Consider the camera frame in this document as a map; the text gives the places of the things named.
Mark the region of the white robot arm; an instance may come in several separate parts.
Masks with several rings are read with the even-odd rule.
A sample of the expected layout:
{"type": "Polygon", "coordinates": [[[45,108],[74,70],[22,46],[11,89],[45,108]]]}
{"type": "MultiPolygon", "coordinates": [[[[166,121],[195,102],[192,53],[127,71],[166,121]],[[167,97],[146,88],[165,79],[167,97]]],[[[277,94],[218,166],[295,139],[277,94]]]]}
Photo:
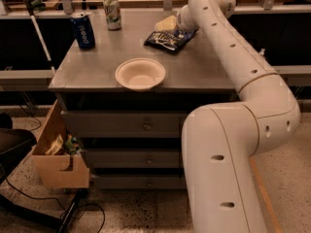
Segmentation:
{"type": "Polygon", "coordinates": [[[286,143],[300,109],[279,74],[229,23],[235,0],[189,0],[182,30],[201,30],[238,101],[193,110],[182,130],[182,157],[195,233],[267,233],[249,158],[286,143]]]}

